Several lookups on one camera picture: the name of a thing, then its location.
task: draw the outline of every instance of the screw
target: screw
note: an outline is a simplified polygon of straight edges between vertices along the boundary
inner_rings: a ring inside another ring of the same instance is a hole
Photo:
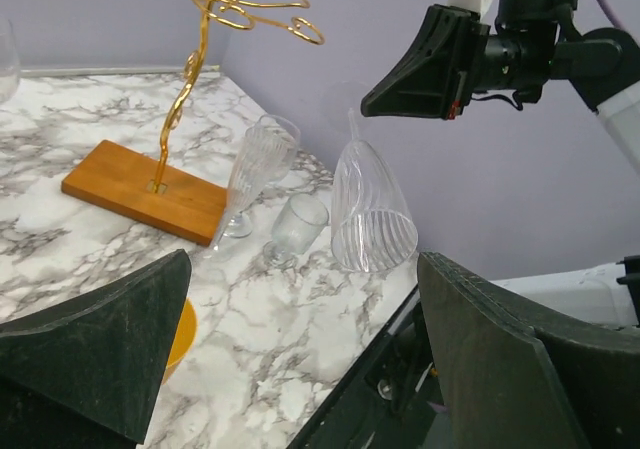
[[[378,382],[378,394],[380,394],[380,397],[385,401],[390,401],[393,398],[391,384],[389,384],[389,381],[381,379],[380,382]]]

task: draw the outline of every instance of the glass base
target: glass base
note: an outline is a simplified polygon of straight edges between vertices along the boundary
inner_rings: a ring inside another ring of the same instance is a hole
[[[209,248],[205,249],[202,258],[206,259],[207,262],[213,263],[227,262],[237,255],[239,245],[239,241],[223,237],[219,244],[212,244]]]
[[[273,241],[264,246],[262,254],[264,255],[264,259],[268,265],[279,269],[289,269],[294,267],[298,262],[298,259],[295,256],[286,251],[280,250],[278,245]]]
[[[253,232],[253,224],[251,219],[245,216],[243,213],[233,216],[229,221],[229,225],[224,230],[225,237],[232,237],[234,239],[242,239],[247,237]]]

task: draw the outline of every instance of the glass rim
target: glass rim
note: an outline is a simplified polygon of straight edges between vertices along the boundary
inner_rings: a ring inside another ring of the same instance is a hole
[[[13,23],[11,19],[0,14],[0,35],[13,34]]]
[[[314,203],[316,203],[317,205],[319,205],[318,207],[322,207],[322,215],[324,216],[324,222],[323,223],[315,223],[312,221],[309,221],[308,218],[304,217],[303,214],[300,214],[299,211],[296,211],[295,207],[293,206],[293,204],[291,203],[292,200],[294,199],[307,199],[307,200],[311,200]],[[310,226],[313,227],[326,227],[328,222],[329,222],[329,210],[327,209],[327,206],[324,205],[324,203],[318,199],[317,197],[312,196],[311,194],[294,194],[293,196],[291,196],[289,198],[289,200],[287,201],[287,205],[289,206],[289,209],[291,209],[291,212],[293,212],[296,217],[298,219],[300,219],[302,222],[304,222],[305,224],[308,224]]]
[[[300,130],[300,128],[294,124],[293,122],[291,122],[289,119],[287,119],[286,117],[283,116],[278,116],[276,114],[263,114],[262,116],[260,116],[260,119],[258,119],[258,124],[260,124],[260,121],[262,121],[263,119],[273,119],[275,120],[278,124],[280,124],[281,122],[284,123],[285,126],[289,126],[295,129],[296,131],[296,135],[297,138],[300,138],[300,136],[302,135],[302,131]]]

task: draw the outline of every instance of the wine glass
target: wine glass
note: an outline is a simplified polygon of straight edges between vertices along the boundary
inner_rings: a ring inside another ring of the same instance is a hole
[[[333,179],[331,251],[350,271],[386,271],[411,257],[418,231],[391,168],[362,139],[360,113],[346,104],[341,108],[344,114],[335,116],[342,127],[349,127],[352,140],[342,151]]]
[[[20,85],[20,59],[11,21],[0,15],[0,105],[13,97]]]

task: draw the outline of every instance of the white marble surface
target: white marble surface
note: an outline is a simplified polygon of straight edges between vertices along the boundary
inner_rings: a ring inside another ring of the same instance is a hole
[[[0,107],[0,321],[184,248],[198,335],[160,392],[144,447],[284,448],[413,288],[415,261],[384,275],[348,274],[332,259],[327,229],[296,268],[266,267],[261,249],[288,195],[312,193],[329,207],[331,174],[304,153],[249,211],[254,233],[225,264],[60,192],[103,139],[157,157],[180,87],[179,75],[30,79]],[[169,163],[226,185],[239,141],[261,114],[231,80],[203,74],[172,133]]]

